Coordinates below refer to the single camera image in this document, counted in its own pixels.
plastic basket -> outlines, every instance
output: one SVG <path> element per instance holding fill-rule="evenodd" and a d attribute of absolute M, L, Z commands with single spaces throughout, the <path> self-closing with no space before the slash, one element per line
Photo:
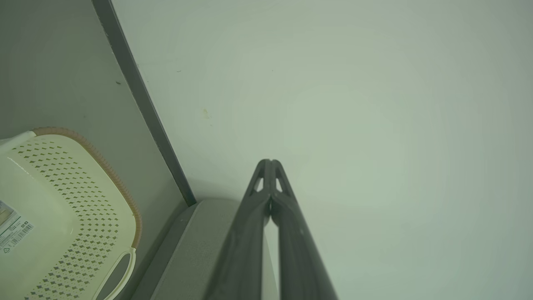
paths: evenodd
<path fill-rule="evenodd" d="M 40 128 L 0 141 L 0 298 L 96 299 L 141 217 L 120 179 L 82 136 Z"/>

folded handle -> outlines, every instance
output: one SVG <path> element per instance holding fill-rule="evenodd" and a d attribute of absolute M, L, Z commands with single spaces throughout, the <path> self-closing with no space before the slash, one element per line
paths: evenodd
<path fill-rule="evenodd" d="M 126 283 L 128 282 L 128 280 L 130 279 L 132 273 L 133 273 L 133 269 L 135 268 L 135 259 L 136 259 L 136 254 L 135 254 L 135 248 L 130 248 L 129 251 L 125 251 L 124 253 L 122 253 L 117 261 L 115 262 L 115 265 L 113 266 L 113 270 L 116 268 L 116 266 L 118 265 L 118 263 L 120 262 L 120 260 L 126 255 L 126 254 L 129 254 L 130 255 L 130 262 L 128 263 L 128 268 L 126 269 L 126 272 L 124 273 L 124 275 L 122 276 L 122 279 L 120 280 L 120 282 L 117 284 L 117 286 L 113 289 L 113 291 L 107 295 L 107 297 L 104 299 L 104 300 L 112 300 L 114 299 L 116 296 L 118 296 L 118 294 L 122 291 L 122 289 L 126 286 Z M 106 283 L 107 279 L 109 278 L 109 276 L 111 275 L 112 272 L 109 272 L 108 274 L 108 277 L 106 278 L 106 280 L 102 283 L 102 287 L 103 285 Z"/>
<path fill-rule="evenodd" d="M 257 164 L 204 300 L 261 299 L 263 228 L 270 217 L 279 227 L 281 299 L 336 300 L 287 175 L 277 160 L 262 160 Z"/>

basket handle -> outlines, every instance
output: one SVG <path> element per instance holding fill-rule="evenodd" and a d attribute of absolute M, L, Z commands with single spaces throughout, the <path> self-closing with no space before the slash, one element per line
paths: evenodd
<path fill-rule="evenodd" d="M 118 265 L 118 263 L 120 262 L 120 260 L 125 256 L 129 254 L 130 255 L 130 262 L 128 263 L 128 268 L 126 269 L 126 272 L 124 273 L 124 275 L 122 276 L 122 279 L 120 280 L 120 282 L 117 284 L 117 286 L 113 289 L 113 291 L 107 295 L 107 297 L 104 299 L 104 300 L 112 300 L 114 299 L 116 296 L 118 296 L 118 294 L 122 291 L 122 289 L 124 289 L 124 287 L 126 286 L 126 283 L 128 283 L 128 280 L 130 279 L 132 273 L 133 273 L 133 269 L 135 268 L 135 259 L 136 259 L 136 254 L 135 254 L 135 248 L 132 248 L 130 247 L 129 251 L 125 251 L 123 252 L 117 259 L 117 261 L 115 262 L 115 265 L 113 266 L 113 270 L 116 268 L 116 266 Z M 94 299 L 96 299 L 96 297 L 98 297 L 98 294 L 100 293 L 103 285 L 106 283 L 107 279 L 109 278 L 109 276 L 111 275 L 112 271 L 109 272 L 108 274 L 108 277 L 106 278 L 106 280 L 104 280 L 104 282 L 102 283 L 102 286 L 100 287 L 100 289 L 98 290 L 98 293 L 96 293 L 94 295 Z"/>

sticker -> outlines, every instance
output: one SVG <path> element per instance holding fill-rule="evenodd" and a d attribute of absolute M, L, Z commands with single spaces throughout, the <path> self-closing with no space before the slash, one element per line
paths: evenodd
<path fill-rule="evenodd" d="M 12 253 L 33 228 L 26 218 L 0 201 L 0 255 Z"/>

wall stain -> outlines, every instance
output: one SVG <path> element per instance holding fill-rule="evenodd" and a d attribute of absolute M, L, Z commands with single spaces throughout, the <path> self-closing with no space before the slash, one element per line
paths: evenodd
<path fill-rule="evenodd" d="M 209 113 L 207 112 L 207 109 L 204 108 L 204 119 L 209 120 L 211 117 L 209 116 Z"/>

